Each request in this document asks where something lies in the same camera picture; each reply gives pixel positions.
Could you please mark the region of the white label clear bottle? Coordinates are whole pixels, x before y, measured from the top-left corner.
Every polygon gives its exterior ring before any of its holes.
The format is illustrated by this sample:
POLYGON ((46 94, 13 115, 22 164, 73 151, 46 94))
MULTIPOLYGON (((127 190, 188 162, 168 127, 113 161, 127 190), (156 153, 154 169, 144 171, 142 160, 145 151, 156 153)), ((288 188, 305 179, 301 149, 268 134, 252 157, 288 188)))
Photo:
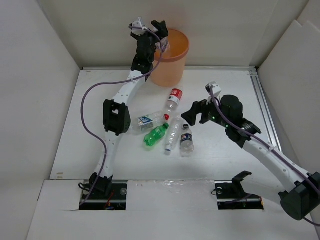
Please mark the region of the white label clear bottle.
POLYGON ((163 38, 160 42, 159 42, 159 46, 158 49, 162 52, 165 53, 166 51, 170 50, 170 42, 168 37, 163 38))

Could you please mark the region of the pepsi label clear bottle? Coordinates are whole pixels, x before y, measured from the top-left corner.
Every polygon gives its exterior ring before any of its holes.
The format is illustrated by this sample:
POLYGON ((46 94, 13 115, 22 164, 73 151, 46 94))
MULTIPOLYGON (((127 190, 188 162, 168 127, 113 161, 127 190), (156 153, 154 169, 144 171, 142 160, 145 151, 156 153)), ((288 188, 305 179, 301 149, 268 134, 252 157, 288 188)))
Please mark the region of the pepsi label clear bottle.
POLYGON ((182 156, 192 154, 194 151, 193 133, 188 124, 182 126, 182 132, 180 136, 180 153, 182 156))

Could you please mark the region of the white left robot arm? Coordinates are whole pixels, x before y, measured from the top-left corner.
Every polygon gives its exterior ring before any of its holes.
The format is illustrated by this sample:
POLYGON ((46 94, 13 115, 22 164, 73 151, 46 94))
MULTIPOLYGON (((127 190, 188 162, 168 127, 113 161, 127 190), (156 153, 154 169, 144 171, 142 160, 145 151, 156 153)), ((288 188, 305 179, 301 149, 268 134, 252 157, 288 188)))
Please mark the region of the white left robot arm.
POLYGON ((166 49, 163 44, 163 40, 169 36, 166 22, 153 20, 151 25, 153 29, 145 27, 141 19, 129 25, 130 35, 137 41, 136 54, 124 85, 112 99, 103 103, 102 123, 105 137, 101 140, 102 156, 89 178, 89 191, 103 199, 111 194, 116 152, 121 138, 131 126, 128 104, 157 68, 153 64, 157 47, 160 47, 161 53, 166 49))

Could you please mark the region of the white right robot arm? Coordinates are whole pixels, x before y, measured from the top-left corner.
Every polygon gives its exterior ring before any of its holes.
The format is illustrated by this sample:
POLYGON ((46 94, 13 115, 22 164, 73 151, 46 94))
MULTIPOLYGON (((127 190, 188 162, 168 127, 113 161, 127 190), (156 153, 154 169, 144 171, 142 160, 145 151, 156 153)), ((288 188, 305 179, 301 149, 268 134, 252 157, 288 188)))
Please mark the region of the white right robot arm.
POLYGON ((262 139, 261 130, 243 116, 243 104, 234 95, 225 95, 217 103, 215 99, 195 101, 190 110, 181 114, 190 126, 212 121, 225 128, 228 138, 241 149, 254 156, 278 180, 268 186, 254 180, 249 171, 242 171, 232 178, 231 191, 235 200, 258 195, 279 204, 294 220, 306 219, 320 205, 320 174, 302 169, 274 146, 262 139))

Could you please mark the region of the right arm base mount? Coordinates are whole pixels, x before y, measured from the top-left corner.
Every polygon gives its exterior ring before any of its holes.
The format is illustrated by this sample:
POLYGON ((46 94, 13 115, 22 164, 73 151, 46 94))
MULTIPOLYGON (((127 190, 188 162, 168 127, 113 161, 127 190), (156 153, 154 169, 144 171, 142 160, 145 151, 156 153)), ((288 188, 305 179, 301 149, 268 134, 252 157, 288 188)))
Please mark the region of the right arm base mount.
POLYGON ((231 180, 216 180, 211 195, 216 196, 218 210, 264 210, 262 198, 246 193, 242 181, 252 175, 242 171, 231 180))

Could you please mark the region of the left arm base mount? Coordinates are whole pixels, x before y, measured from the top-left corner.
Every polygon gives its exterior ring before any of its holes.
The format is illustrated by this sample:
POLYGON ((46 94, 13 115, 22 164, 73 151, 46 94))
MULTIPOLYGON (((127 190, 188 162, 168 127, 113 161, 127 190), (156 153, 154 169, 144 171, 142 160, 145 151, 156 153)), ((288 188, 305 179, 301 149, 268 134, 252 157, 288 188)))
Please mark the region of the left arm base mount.
POLYGON ((93 211, 124 211, 127 203, 128 182, 112 178, 99 178, 93 185, 97 174, 91 175, 90 179, 80 182, 81 189, 79 209, 93 211))

